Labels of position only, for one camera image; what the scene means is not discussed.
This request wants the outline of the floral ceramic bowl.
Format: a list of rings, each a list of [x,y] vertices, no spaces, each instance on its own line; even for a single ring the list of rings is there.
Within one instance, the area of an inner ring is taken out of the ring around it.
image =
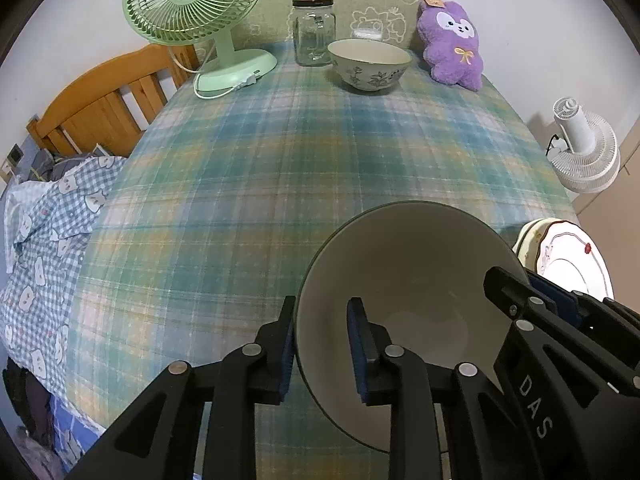
[[[368,408],[357,392],[346,318],[352,297],[393,344],[442,367],[471,362],[495,380],[511,322],[484,294],[493,266],[526,277],[490,226],[439,203],[384,205],[334,233],[307,272],[295,324],[299,366],[326,417],[369,448],[390,447],[390,408]]]
[[[406,50],[370,39],[336,40],[328,52],[341,80],[363,92],[392,88],[412,61]]]

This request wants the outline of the glass jar black lid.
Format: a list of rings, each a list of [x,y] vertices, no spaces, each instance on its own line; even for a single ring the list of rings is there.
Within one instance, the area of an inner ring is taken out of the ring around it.
[[[334,0],[293,0],[292,34],[296,62],[301,66],[331,63],[328,45],[335,40]]]

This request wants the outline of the green desk fan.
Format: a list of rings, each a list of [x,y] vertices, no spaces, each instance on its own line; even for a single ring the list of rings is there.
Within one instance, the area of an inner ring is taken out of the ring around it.
[[[168,48],[213,45],[202,65],[191,70],[193,91],[202,100],[250,86],[277,66],[262,49],[235,49],[232,28],[244,20],[258,0],[122,0],[131,28],[140,36]]]

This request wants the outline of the white standing fan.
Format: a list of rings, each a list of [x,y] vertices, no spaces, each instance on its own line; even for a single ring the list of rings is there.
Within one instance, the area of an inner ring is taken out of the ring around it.
[[[561,135],[548,159],[561,184],[576,194],[604,191],[620,172],[620,147],[611,125],[570,96],[554,103],[553,115]]]

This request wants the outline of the purple plush bunny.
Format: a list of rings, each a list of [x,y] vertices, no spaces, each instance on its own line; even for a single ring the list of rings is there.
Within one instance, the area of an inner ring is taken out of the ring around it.
[[[480,91],[484,70],[480,37],[460,3],[421,0],[416,31],[424,42],[422,56],[434,81]]]

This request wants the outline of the blue checkered bedding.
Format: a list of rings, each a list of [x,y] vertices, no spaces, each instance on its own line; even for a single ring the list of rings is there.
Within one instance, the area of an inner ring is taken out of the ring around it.
[[[2,341],[11,359],[59,398],[66,396],[70,309],[81,263],[126,161],[89,157],[58,180],[25,181],[6,196]]]

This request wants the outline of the plaid tablecloth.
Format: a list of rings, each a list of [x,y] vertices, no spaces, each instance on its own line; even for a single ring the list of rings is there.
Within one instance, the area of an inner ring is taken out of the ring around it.
[[[412,64],[375,93],[289,44],[256,84],[182,86],[146,129],[94,225],[70,314],[66,396],[100,426],[171,362],[222,359],[298,292],[312,257],[375,206],[432,200],[505,240],[575,218],[544,151],[492,84]]]

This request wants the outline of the wooden bed headboard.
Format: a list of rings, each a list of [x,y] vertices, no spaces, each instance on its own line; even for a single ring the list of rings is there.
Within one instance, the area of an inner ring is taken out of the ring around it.
[[[147,122],[152,122],[168,101],[160,86],[167,70],[176,87],[198,67],[194,47],[168,48],[158,44],[116,56],[85,72],[51,102],[41,118],[29,119],[26,130],[40,148],[65,156],[87,153],[101,145],[128,156],[142,137],[122,90],[132,93]]]

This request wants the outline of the red pattern white plate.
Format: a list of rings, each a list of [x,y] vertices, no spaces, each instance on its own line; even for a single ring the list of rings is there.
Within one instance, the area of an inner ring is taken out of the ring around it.
[[[535,271],[568,292],[583,292],[597,300],[614,298],[600,250],[575,223],[560,221],[548,226],[538,245]]]

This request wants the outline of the wall outlet plate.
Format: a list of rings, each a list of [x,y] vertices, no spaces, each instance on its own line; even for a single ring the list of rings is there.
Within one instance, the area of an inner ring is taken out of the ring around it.
[[[14,144],[13,148],[10,149],[9,154],[6,155],[6,159],[2,162],[2,171],[5,174],[12,174],[21,162],[23,156],[23,150],[17,144]]]

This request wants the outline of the beaded yellow flower plate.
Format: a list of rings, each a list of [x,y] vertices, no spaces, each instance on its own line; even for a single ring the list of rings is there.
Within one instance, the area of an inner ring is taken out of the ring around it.
[[[539,244],[548,227],[555,222],[560,222],[560,219],[540,218],[529,221],[521,228],[512,250],[525,269],[533,272],[537,270]]]

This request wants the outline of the cotton swab container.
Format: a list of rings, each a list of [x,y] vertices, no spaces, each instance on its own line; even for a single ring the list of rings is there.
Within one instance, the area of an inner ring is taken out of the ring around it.
[[[381,41],[383,33],[375,28],[356,28],[352,31],[352,39]]]

